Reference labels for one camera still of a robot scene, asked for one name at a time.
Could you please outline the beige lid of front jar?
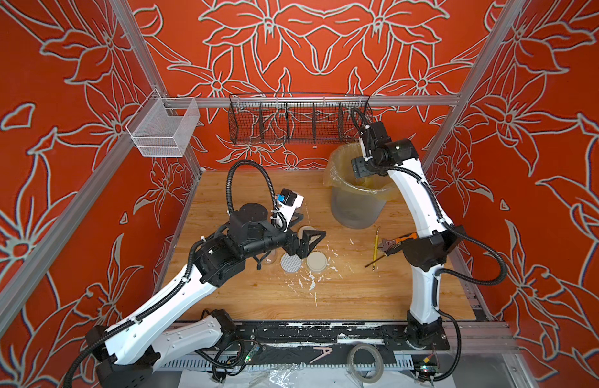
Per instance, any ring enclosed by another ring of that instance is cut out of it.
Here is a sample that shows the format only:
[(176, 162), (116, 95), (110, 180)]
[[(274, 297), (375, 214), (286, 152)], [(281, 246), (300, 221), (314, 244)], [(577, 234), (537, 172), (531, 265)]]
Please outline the beige lid of front jar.
[(328, 268), (328, 258), (322, 252), (312, 252), (306, 258), (306, 265), (312, 273), (321, 273)]

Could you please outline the beige lid of jar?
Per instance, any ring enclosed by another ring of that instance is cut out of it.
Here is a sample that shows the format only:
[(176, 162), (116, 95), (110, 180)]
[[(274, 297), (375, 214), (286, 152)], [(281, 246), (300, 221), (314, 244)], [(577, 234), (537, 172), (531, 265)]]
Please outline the beige lid of jar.
[(304, 237), (304, 233), (306, 231), (315, 231), (315, 228), (312, 226), (302, 226), (301, 228), (299, 228), (298, 230), (298, 236), (302, 239)]
[(306, 258), (306, 265), (312, 273), (321, 273), (328, 268), (328, 258), (322, 252), (312, 252)]

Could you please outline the beige lid of back jar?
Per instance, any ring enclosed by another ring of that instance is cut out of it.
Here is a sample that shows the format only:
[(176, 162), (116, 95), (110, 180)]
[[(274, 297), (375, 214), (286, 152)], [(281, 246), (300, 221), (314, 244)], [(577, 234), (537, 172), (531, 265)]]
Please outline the beige lid of back jar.
[(304, 233), (306, 231), (315, 231), (315, 228), (312, 226), (302, 226), (301, 228), (299, 228), (298, 230), (298, 236), (302, 239), (304, 237)]

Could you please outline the glass jar patterned lid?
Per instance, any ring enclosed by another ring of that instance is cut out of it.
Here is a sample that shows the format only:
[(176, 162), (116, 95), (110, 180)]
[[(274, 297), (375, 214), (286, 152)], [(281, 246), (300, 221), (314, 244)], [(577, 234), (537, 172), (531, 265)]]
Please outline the glass jar patterned lid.
[(262, 260), (263, 265), (274, 264), (278, 260), (278, 252), (273, 250), (266, 258)]

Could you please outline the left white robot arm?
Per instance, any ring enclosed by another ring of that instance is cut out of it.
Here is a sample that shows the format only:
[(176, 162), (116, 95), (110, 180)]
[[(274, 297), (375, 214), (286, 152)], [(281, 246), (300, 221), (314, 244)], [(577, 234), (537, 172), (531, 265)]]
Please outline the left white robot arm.
[(236, 341), (236, 324), (223, 310), (213, 310), (183, 329), (173, 324), (194, 304), (245, 270), (246, 261), (257, 266), (275, 249), (307, 258), (325, 238), (325, 231), (303, 234), (293, 226), (303, 216), (279, 209), (269, 212), (249, 203), (228, 207), (229, 220), (190, 249), (184, 268), (163, 289), (127, 318), (113, 326), (95, 326), (86, 336), (87, 348), (68, 370), (70, 387), (80, 363), (93, 356), (103, 387), (140, 387), (162, 365), (190, 352), (223, 349)]

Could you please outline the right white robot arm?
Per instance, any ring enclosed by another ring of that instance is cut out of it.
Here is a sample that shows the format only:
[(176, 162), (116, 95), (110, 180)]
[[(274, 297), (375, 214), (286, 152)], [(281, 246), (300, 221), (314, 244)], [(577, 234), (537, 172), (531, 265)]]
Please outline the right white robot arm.
[(358, 108), (351, 108), (350, 116), (362, 150), (362, 155), (351, 162), (354, 177), (388, 176), (414, 220), (415, 237), (405, 239), (389, 252), (401, 252), (412, 267), (413, 296), (407, 313), (406, 342), (414, 349), (425, 349), (443, 335), (439, 271), (460, 239), (449, 229), (451, 219), (435, 198), (411, 140), (392, 140), (382, 122), (370, 122)]

